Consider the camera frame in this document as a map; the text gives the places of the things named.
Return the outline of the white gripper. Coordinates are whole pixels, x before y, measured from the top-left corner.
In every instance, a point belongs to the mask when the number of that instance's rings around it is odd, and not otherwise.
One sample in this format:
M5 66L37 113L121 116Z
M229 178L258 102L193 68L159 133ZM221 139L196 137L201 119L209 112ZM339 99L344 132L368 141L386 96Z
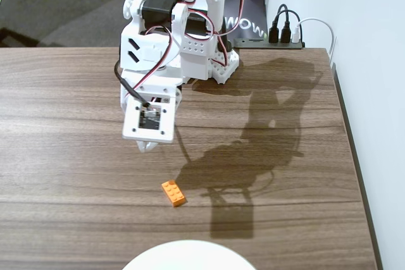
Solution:
M124 80L127 87L131 87L137 96L134 97L127 88L121 84L120 106L123 113L126 113L128 102L131 100L138 101L140 104L146 101L150 104L160 103L163 105L171 104L173 115L176 115L177 109L182 100L181 86L183 84L183 75L181 69L158 69L147 80L140 85L137 84L146 76L147 71L123 70L118 76ZM137 140L137 146L140 152L153 150L157 142L145 142Z

